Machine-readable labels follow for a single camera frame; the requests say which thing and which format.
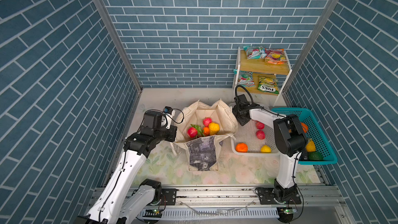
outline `white plastic basket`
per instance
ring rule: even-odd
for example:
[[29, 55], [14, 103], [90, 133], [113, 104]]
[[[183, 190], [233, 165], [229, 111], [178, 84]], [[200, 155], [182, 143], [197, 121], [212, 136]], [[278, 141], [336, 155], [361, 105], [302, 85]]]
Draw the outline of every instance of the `white plastic basket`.
[[[272, 157], [279, 156], [280, 152], [275, 145], [273, 128], [265, 126], [262, 130], [266, 138], [261, 140], [256, 137], [256, 121], [250, 120], [246, 125], [238, 127], [238, 132], [231, 138], [232, 151], [240, 156]], [[248, 146], [247, 152], [237, 152], [235, 147], [238, 143], [245, 143]], [[261, 153], [261, 147], [267, 145], [271, 148], [271, 153]]]

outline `candy bag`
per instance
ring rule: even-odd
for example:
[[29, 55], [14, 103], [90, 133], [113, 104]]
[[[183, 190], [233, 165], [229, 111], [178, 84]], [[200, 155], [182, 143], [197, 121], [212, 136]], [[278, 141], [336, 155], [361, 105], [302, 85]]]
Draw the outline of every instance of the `candy bag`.
[[283, 49], [267, 49], [265, 54], [265, 62], [272, 64], [284, 64], [287, 62]]
[[260, 59], [265, 57], [266, 48], [263, 46], [243, 46], [248, 59]]
[[253, 87], [253, 72], [239, 71], [238, 83], [237, 85], [242, 85], [244, 87]]
[[279, 94], [278, 80], [265, 76], [259, 76], [258, 90], [261, 92]]

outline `cloth bag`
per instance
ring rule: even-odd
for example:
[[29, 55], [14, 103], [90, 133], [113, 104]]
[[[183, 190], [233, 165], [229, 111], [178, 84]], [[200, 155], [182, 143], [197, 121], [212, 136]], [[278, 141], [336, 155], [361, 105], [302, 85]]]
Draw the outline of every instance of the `cloth bag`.
[[[197, 101], [185, 107], [184, 121], [176, 124], [177, 136], [174, 143], [170, 143], [174, 155], [179, 154], [182, 150], [186, 151], [188, 158], [189, 171], [217, 171], [217, 159], [221, 152], [223, 140], [232, 137], [238, 131], [238, 122], [229, 107], [221, 99], [209, 106], [203, 102]], [[182, 113], [176, 118], [176, 122], [182, 120]], [[203, 119], [210, 117], [213, 122], [220, 126], [217, 135], [201, 137], [191, 140], [187, 134], [191, 124], [204, 127]]]

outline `floral tablecloth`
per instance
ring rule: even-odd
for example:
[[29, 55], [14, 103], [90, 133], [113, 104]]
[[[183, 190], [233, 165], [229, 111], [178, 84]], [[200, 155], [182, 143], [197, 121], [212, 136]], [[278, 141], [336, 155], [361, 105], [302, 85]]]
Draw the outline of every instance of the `floral tablecloth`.
[[[278, 174], [279, 156], [248, 157], [232, 152], [229, 139], [224, 141], [218, 158], [216, 172], [190, 172], [185, 152], [174, 156], [170, 144], [160, 142], [150, 153], [132, 185], [139, 185], [146, 178], [163, 185], [236, 185], [272, 183]], [[299, 165], [297, 183], [319, 183], [313, 166]]]

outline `green avocado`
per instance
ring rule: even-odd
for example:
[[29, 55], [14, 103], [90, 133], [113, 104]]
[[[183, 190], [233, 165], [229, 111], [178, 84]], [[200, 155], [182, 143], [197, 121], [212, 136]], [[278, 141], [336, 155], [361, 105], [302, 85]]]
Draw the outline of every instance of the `green avocado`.
[[320, 152], [308, 152], [310, 161], [323, 161], [323, 156]]

